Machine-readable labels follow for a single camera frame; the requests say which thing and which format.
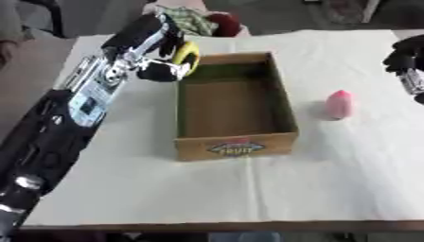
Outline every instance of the table edge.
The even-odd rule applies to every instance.
[[[23,230],[110,232],[232,232],[232,231],[424,231],[424,220],[269,221],[177,224],[26,225]]]

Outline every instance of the green cloth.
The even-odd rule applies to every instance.
[[[185,7],[170,9],[156,6],[157,10],[167,14],[175,24],[188,35],[212,36],[218,24],[208,21],[199,12]]]

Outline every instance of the red object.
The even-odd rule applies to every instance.
[[[240,32],[240,22],[231,14],[213,13],[206,19],[219,25],[214,32],[215,37],[234,37]]]
[[[332,94],[326,102],[328,115],[342,119],[352,114],[352,95],[343,90]]]

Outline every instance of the box label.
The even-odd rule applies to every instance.
[[[208,149],[224,157],[239,157],[265,148],[263,145],[246,142],[226,142]]]

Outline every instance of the person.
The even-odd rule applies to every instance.
[[[0,0],[0,69],[13,58],[23,35],[16,0]]]

